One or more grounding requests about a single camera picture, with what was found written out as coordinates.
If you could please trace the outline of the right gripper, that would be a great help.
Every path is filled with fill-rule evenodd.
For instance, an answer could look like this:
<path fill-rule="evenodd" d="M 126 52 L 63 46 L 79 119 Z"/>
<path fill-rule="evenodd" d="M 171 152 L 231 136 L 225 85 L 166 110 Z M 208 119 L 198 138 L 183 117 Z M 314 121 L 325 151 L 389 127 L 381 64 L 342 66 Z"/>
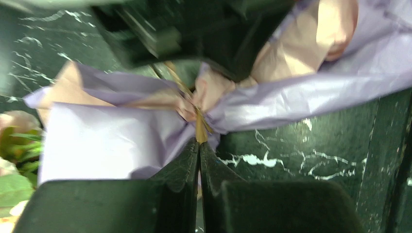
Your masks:
<path fill-rule="evenodd" d="M 294 5 L 292 0 L 127 0 L 94 5 L 91 12 L 126 68 L 197 60 L 240 82 Z"/>

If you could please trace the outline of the purple flower bouquet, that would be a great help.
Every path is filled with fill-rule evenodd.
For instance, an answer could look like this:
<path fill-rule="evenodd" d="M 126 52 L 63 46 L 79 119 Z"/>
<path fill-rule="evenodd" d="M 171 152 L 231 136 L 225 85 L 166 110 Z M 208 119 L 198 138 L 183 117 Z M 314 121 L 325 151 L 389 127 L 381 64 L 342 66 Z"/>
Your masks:
<path fill-rule="evenodd" d="M 0 116 L 0 230 L 50 181 L 146 180 L 195 139 L 196 105 L 220 161 L 246 181 L 328 181 L 351 198 L 363 233 L 381 233 L 411 119 L 412 3 L 303 0 L 227 79 L 197 60 L 169 79 L 76 61 L 25 97 L 39 116 Z"/>

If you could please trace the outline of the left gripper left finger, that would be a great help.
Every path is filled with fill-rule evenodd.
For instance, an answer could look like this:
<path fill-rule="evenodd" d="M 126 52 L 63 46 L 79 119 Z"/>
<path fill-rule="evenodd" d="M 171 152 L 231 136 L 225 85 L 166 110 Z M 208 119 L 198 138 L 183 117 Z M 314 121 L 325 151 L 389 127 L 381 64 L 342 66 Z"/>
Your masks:
<path fill-rule="evenodd" d="M 33 194 L 16 233 L 192 233 L 200 145 L 146 180 L 50 181 Z"/>

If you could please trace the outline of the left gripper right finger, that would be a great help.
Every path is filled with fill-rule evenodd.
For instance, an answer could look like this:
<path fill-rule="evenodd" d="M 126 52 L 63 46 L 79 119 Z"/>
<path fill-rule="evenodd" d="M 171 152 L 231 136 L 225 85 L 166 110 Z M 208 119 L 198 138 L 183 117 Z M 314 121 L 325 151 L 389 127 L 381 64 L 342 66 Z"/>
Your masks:
<path fill-rule="evenodd" d="M 199 146 L 205 232 L 361 233 L 354 204 L 328 181 L 246 181 Z"/>

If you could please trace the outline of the brown ribbon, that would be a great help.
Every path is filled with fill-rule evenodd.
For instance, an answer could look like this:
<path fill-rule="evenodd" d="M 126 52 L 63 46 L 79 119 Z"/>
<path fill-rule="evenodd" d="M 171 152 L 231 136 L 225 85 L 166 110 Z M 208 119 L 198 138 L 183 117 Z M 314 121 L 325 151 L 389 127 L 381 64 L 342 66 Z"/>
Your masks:
<path fill-rule="evenodd" d="M 177 83 L 179 89 L 184 93 L 184 96 L 191 98 L 193 93 L 190 91 L 190 89 L 183 83 L 183 81 L 178 76 L 177 69 L 175 65 L 173 64 L 173 62 L 165 61 L 163 62 L 163 64 L 167 67 L 168 71 L 173 77 L 173 80 Z M 199 144 L 206 143 L 208 141 L 208 134 L 214 133 L 214 131 L 206 122 L 203 112 L 196 105 L 192 103 L 191 105 L 196 112 L 196 129 L 195 129 L 196 141 Z"/>

